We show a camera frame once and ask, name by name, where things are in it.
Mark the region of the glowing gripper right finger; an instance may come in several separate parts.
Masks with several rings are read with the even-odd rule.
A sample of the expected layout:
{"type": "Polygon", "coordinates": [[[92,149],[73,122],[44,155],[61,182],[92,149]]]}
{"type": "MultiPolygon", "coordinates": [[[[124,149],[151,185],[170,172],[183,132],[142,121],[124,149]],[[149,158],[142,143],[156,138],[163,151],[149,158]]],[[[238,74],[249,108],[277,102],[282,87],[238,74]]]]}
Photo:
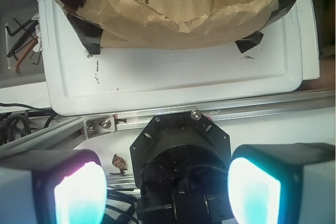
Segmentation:
{"type": "Polygon", "coordinates": [[[335,145],[241,145],[227,183],[237,223],[335,223],[335,145]]]}

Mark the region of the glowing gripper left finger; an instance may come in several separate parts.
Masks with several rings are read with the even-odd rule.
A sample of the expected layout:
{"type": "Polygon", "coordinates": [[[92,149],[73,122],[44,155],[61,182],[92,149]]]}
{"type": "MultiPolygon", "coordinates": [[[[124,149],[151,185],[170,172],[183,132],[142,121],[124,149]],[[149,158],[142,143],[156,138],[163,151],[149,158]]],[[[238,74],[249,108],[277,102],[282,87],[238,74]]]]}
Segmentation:
{"type": "Polygon", "coordinates": [[[1,223],[102,223],[106,203],[92,150],[1,152],[1,223]]]}

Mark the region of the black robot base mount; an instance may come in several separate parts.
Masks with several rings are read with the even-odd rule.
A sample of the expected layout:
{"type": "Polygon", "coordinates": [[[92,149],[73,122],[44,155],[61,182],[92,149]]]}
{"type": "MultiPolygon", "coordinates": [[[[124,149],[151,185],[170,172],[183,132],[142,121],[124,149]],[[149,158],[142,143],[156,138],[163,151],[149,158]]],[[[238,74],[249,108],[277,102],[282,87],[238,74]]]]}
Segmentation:
{"type": "Polygon", "coordinates": [[[151,120],[130,146],[140,223],[222,223],[233,218],[230,137],[209,119],[151,120]]]}

